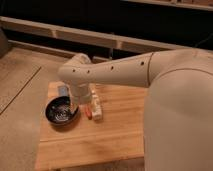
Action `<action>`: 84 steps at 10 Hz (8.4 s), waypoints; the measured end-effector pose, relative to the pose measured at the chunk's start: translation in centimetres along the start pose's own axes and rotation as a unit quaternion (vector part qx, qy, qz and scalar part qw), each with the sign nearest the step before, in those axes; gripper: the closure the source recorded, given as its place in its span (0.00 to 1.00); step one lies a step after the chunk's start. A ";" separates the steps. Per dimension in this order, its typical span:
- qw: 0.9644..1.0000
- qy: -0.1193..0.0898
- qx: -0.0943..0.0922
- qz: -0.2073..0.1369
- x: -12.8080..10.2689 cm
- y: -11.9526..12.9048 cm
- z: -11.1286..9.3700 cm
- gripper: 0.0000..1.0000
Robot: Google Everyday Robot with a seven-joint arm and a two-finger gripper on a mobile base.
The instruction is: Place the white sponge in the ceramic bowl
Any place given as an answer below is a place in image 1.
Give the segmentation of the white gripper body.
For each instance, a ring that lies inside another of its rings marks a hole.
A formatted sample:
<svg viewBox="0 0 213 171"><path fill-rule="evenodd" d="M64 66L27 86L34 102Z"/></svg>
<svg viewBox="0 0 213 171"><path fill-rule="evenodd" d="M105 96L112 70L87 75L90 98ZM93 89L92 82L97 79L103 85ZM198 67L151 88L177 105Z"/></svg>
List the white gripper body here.
<svg viewBox="0 0 213 171"><path fill-rule="evenodd" d="M92 93L88 84L69 85L71 97L71 110L74 111L79 107L85 112L92 101Z"/></svg>

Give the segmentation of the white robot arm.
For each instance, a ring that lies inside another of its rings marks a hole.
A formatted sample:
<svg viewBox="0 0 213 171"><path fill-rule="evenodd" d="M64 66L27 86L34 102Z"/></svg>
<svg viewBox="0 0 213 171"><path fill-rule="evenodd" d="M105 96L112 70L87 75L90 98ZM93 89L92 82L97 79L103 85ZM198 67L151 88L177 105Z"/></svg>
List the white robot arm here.
<svg viewBox="0 0 213 171"><path fill-rule="evenodd" d="M77 104L91 83L144 87L145 171L213 171L213 53L150 52L93 64L77 54L58 70Z"/></svg>

